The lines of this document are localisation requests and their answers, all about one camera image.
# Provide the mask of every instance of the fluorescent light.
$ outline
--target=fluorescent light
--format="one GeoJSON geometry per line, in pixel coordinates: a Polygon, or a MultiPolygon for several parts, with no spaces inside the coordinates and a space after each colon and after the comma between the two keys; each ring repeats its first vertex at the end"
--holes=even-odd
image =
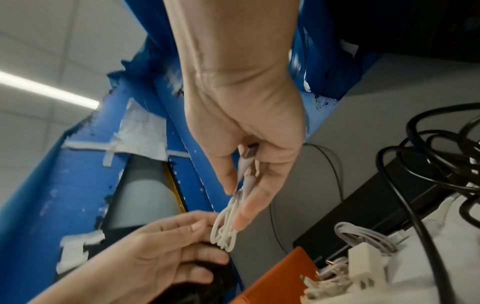
{"type": "Polygon", "coordinates": [[[82,107],[96,109],[100,102],[0,71],[0,84],[55,98],[82,107]]]}

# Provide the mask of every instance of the cable connector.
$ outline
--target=cable connector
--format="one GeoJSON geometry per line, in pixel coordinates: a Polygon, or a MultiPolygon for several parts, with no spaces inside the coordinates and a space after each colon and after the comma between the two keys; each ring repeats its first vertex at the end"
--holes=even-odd
{"type": "Polygon", "coordinates": [[[388,288],[382,254],[368,243],[348,250],[348,274],[360,289],[388,288]]]}

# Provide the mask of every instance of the white cable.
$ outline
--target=white cable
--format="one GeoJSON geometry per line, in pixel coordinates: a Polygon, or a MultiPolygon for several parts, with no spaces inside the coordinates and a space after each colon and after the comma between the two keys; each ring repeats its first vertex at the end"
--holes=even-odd
{"type": "Polygon", "coordinates": [[[245,176],[245,172],[255,161],[255,157],[243,158],[240,157],[238,160],[238,177],[237,177],[237,187],[238,183],[243,178],[243,186],[240,190],[236,191],[228,202],[227,207],[220,212],[218,217],[213,224],[213,228],[210,234],[210,242],[212,244],[217,244],[221,249],[224,249],[226,252],[230,252],[235,247],[235,241],[237,240],[238,231],[232,228],[232,221],[235,217],[236,212],[239,209],[239,206],[245,201],[247,196],[252,191],[257,178],[255,176],[245,176]],[[220,227],[221,221],[224,220],[223,226],[220,227]]]}
{"type": "Polygon", "coordinates": [[[380,250],[382,255],[390,256],[393,252],[397,251],[397,247],[387,236],[376,231],[355,226],[347,222],[337,223],[334,229],[337,236],[352,247],[367,242],[380,250]]]}

